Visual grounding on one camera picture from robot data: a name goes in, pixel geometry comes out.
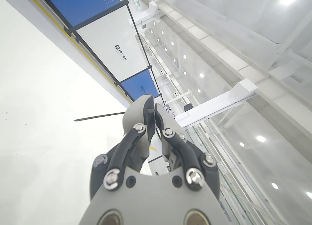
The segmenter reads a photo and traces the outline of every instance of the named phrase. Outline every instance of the metal screw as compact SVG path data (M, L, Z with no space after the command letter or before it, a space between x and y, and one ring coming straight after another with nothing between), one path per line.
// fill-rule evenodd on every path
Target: metal screw
M189 184L195 183L203 186L205 180L202 172L197 168L190 168L186 171L186 181Z
M136 131L138 131L139 134L143 133L145 131L145 126L142 123L137 123L133 127Z
M106 183L107 183L108 185L112 185L112 184L114 184L114 183L117 181L117 179L118 179L117 174L115 174L115 173L110 173L110 174L107 175L107 181L106 181Z
M105 177L103 179L103 185L107 190L113 190L118 186L118 174L120 173L120 170L117 168L111 169L105 174Z
M192 173L190 174L190 177L191 177L191 180L192 180L194 183L196 183L196 184L199 184L199 181L200 181L200 179L202 178L202 177L200 176L200 174L197 173L197 172L192 172Z
M185 136L182 133L179 134L179 136L180 136L181 139L185 139Z
M211 155L206 153L206 158L203 160L203 164L205 164L207 167L214 167L216 165L216 160L215 158Z
M166 132L165 132L165 134L167 135L167 136L171 136L171 135L173 135L173 130L172 129L170 129L170 128L167 128L166 129Z

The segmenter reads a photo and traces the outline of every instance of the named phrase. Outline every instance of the white wall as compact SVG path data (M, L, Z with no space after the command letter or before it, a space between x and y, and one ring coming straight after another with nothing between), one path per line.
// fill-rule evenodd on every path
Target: white wall
M92 161L123 129L73 120L125 107L5 0L0 38L1 224L78 224Z
M33 0L6 1L28 21L30 21L37 29L39 29L46 37L48 37L68 57L77 63L85 72L95 79L102 87L118 99L119 102L121 102L125 107L129 107L131 101L116 90L114 83L112 81L108 81L77 48L75 40L72 38L69 39L66 33L64 33L64 30L62 28L58 28Z

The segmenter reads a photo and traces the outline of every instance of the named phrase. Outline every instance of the black rod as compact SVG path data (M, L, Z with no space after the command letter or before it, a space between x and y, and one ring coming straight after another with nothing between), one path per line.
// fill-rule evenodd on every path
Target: black rod
M82 120L87 120L87 119L95 119L95 118L101 118L101 117L107 117L107 116L113 116L113 115L119 115L119 114L124 114L124 112L110 113L110 114L104 114L104 115L99 115L99 116L92 116L92 117L87 117L87 118L82 118L82 119L75 119L74 121L82 121Z

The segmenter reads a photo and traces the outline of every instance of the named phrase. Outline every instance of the glass railing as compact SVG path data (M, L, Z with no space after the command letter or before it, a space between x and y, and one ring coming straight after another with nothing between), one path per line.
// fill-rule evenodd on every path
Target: glass railing
M312 224L312 165L247 102L188 132L216 156L223 186L254 224Z
M189 139L202 151L213 154L207 147L204 138L200 136L198 130L194 127L188 128L186 130ZM253 222L253 219L250 215L250 212L246 207L244 207L245 203L242 202L237 195L234 193L231 188L231 182L228 178L225 177L224 174L224 163L219 158L217 159L218 168L219 168L219 177L220 177L220 203L221 206L227 212L231 212L231 214L227 213L228 216L234 217L234 221L231 219L232 223L237 224L256 224Z

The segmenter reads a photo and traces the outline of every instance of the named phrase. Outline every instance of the white ceiling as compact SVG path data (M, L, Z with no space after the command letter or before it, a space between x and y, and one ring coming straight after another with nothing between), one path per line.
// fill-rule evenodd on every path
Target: white ceiling
M312 100L312 0L168 1L267 70L298 63L281 80Z

